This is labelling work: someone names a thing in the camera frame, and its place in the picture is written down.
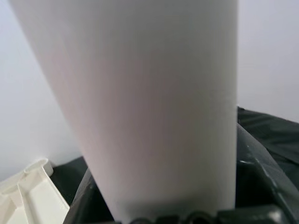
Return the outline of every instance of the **cream plastic part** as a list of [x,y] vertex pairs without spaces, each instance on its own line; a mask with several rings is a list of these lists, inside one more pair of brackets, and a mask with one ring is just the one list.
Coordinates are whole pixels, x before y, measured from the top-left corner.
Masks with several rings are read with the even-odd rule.
[[70,207],[49,178],[52,173],[43,159],[0,182],[0,224],[62,224]]

